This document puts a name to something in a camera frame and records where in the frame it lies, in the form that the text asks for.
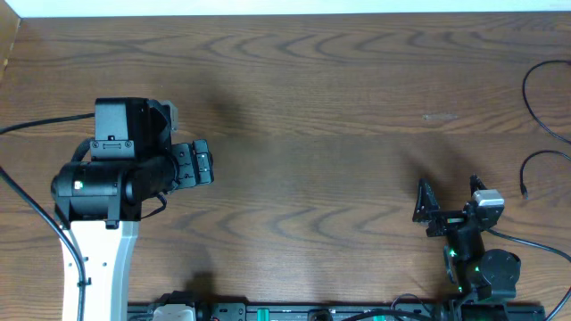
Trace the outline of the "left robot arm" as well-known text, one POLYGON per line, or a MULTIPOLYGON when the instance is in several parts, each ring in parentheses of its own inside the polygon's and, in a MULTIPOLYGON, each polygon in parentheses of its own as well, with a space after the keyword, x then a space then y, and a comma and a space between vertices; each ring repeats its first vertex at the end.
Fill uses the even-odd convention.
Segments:
POLYGON ((173 144, 169 101, 98 98, 95 136, 54 177, 51 193, 66 241, 62 317, 125 320, 128 275, 144 201, 213 182, 205 140, 173 144))

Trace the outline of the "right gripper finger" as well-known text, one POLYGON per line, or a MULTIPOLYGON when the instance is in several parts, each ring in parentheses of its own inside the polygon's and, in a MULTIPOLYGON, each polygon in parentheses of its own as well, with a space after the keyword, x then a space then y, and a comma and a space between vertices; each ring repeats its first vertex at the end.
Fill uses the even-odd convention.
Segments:
POLYGON ((478 177, 478 175, 474 174, 469 178, 469 186, 470 192, 475 193, 477 191, 486 190, 487 187, 483 183, 483 181, 478 177))
POLYGON ((432 186, 426 179, 421 178, 418 181, 418 197, 412 221, 427 223, 434 219, 434 215, 440 211, 440 208, 432 186))

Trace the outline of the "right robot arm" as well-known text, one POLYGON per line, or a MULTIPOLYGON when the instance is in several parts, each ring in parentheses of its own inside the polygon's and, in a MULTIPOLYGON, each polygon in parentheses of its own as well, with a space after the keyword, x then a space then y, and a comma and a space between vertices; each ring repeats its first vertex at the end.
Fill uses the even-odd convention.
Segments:
POLYGON ((466 303, 503 303, 516 297, 521 260, 509 251, 487 250, 482 232, 495 226, 505 209, 496 189, 487 188, 473 175, 469 179, 471 199, 460 210, 442 210, 427 180, 418 181, 418 198, 412 220, 426 226, 429 237, 444 237, 446 273, 458 286, 459 297, 449 310, 466 303))

